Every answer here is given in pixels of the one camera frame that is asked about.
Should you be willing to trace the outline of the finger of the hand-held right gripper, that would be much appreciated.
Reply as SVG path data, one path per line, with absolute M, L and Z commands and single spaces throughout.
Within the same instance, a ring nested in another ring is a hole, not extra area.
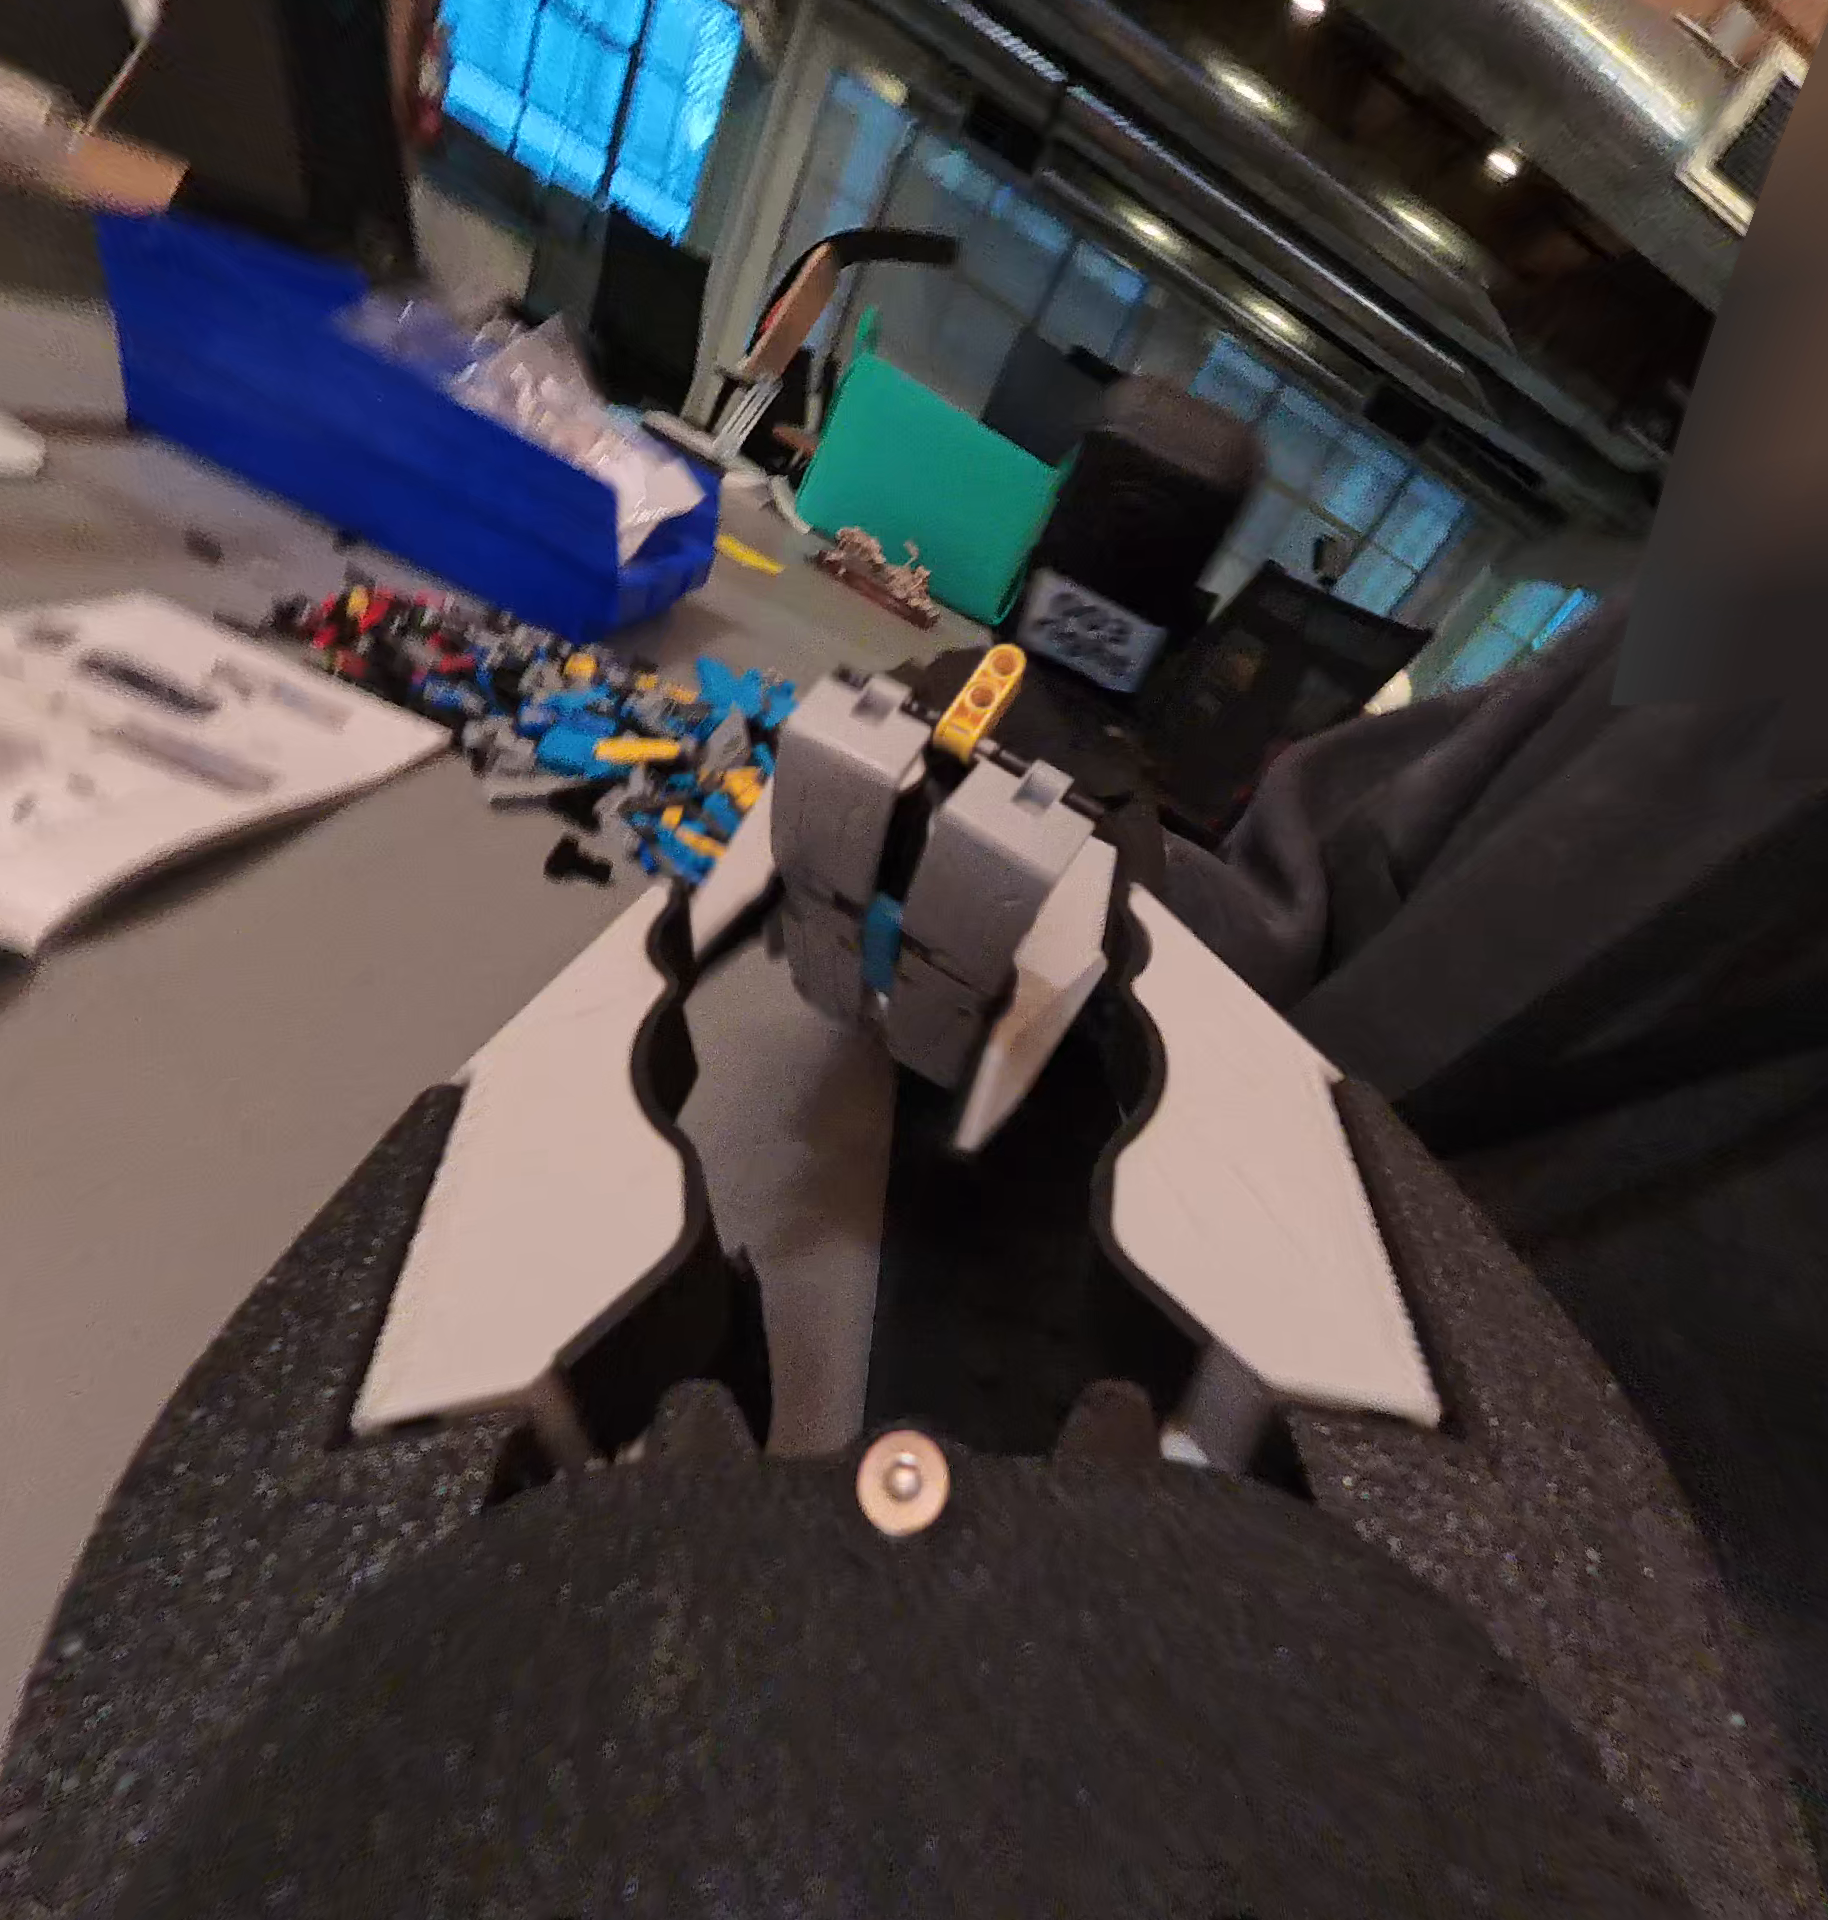
M 1015 1117 L 1071 1031 L 1106 967 L 1117 849 L 1090 840 L 1045 898 L 1015 947 L 1004 1014 L 987 1031 L 949 1147 L 976 1156 Z
M 708 964 L 734 946 L 735 928 L 762 909 L 775 881 L 772 849 L 774 798 L 761 795 L 741 818 L 709 877 L 691 893 L 691 947 Z

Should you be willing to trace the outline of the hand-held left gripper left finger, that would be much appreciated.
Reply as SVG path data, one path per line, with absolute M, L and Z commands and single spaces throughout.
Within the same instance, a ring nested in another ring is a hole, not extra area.
M 355 1435 L 488 1411 L 541 1438 L 645 1426 L 639 1360 L 574 1374 L 701 1247 L 692 978 L 687 893 L 651 883 L 465 1066 Z

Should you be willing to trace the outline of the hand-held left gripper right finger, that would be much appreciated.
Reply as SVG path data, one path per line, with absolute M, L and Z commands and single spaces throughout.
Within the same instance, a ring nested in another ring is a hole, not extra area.
M 1337 1072 L 1149 889 L 1128 920 L 1146 940 L 1128 996 L 1162 1074 L 1112 1165 L 1118 1250 L 1275 1397 L 1435 1427 Z

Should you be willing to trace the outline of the grey blue toy assembly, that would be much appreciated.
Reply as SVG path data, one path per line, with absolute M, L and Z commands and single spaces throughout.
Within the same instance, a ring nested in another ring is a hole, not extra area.
M 1084 845 L 1094 817 L 1045 761 L 978 761 L 930 818 L 900 901 L 861 924 L 871 1014 L 894 1060 L 965 1094 L 1015 976 L 1015 947 Z

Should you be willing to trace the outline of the yellow toy connector pin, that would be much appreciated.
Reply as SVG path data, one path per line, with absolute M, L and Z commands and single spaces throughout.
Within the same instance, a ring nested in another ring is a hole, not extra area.
M 930 746 L 963 765 L 974 761 L 1014 706 L 1024 668 L 1027 655 L 1014 643 L 996 643 L 978 655 L 967 682 L 933 724 Z

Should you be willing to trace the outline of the pile of toy bricks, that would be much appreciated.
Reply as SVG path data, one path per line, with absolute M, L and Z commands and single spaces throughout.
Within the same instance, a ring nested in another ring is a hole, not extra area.
M 649 877 L 698 887 L 777 768 L 791 682 L 702 659 L 679 675 L 461 598 L 357 575 L 276 601 L 255 637 L 444 727 L 492 804 L 605 825 Z

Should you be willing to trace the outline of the small brown model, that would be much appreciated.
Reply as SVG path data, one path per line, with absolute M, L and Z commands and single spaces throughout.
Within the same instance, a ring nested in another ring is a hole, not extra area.
M 874 533 L 845 525 L 812 559 L 829 579 L 914 629 L 929 633 L 938 620 L 930 571 L 914 543 L 896 561 Z

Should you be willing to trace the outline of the plywood stand with black arc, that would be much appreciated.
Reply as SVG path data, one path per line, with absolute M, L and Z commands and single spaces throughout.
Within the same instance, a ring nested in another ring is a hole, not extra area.
M 730 394 L 711 428 L 667 413 L 644 425 L 685 457 L 721 474 L 750 470 L 743 448 L 782 394 L 787 371 L 806 349 L 841 278 L 856 268 L 951 268 L 961 243 L 933 228 L 847 228 L 809 248 L 782 278 L 743 356 L 723 367 Z

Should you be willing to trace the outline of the person's grey sweatshirt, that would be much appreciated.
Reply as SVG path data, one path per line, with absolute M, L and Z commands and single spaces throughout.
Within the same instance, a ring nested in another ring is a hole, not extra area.
M 1766 1646 L 1828 1889 L 1828 784 L 1412 898 L 1292 1015 L 1594 1343 Z

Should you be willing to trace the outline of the clear plastic bag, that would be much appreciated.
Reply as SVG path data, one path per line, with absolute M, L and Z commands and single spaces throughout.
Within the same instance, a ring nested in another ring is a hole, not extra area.
M 562 317 L 524 324 L 501 311 L 465 324 L 426 293 L 391 290 L 345 307 L 334 324 L 471 413 L 602 482 L 625 561 L 663 525 L 706 504 L 687 460 L 606 403 Z

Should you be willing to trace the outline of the open instruction booklet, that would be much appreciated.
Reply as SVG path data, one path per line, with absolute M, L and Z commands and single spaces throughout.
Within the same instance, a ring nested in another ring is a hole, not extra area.
M 0 611 L 0 955 L 444 754 L 437 722 L 150 594 Z

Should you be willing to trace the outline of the blue storage bin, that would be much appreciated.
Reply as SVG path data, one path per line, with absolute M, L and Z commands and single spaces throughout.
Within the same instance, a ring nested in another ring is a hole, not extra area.
M 624 559 L 596 475 L 345 331 L 355 270 L 169 212 L 94 232 L 131 427 L 559 637 L 709 584 L 715 482 Z

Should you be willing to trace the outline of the white air vent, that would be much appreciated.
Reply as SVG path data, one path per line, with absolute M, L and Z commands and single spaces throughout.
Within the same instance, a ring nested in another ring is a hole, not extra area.
M 1682 189 L 1741 238 L 1751 228 L 1806 70 L 1808 61 L 1796 44 L 1766 32 L 1676 168 Z

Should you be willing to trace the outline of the black wall screen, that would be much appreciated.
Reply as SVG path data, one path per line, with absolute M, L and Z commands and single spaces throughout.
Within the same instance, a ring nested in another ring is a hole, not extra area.
M 1045 467 L 1061 467 L 1126 371 L 1087 347 L 1061 349 L 1022 329 L 982 409 L 982 425 Z

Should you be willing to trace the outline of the metal ventilation duct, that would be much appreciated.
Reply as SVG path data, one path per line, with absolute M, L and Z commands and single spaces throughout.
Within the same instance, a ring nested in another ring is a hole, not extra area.
M 1713 10 L 991 4 L 1087 176 L 1609 520 L 1659 493 L 1741 257 L 1676 168 L 1774 31 L 1726 61 Z

